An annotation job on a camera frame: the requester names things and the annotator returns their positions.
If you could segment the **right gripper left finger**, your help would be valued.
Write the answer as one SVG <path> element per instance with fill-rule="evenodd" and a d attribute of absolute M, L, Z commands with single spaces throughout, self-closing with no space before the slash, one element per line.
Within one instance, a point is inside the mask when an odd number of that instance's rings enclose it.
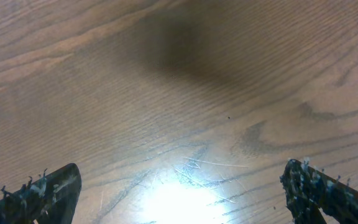
<path fill-rule="evenodd" d="M 50 174 L 43 172 L 37 181 L 30 177 L 15 192 L 2 187 L 0 224 L 71 224 L 81 188 L 80 170 L 74 163 Z"/>

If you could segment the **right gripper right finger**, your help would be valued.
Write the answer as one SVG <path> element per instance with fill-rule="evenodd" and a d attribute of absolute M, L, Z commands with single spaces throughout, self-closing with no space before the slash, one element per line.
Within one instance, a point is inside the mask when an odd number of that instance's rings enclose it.
<path fill-rule="evenodd" d="M 308 165 L 290 159 L 280 176 L 294 223 L 358 223 L 358 191 Z"/>

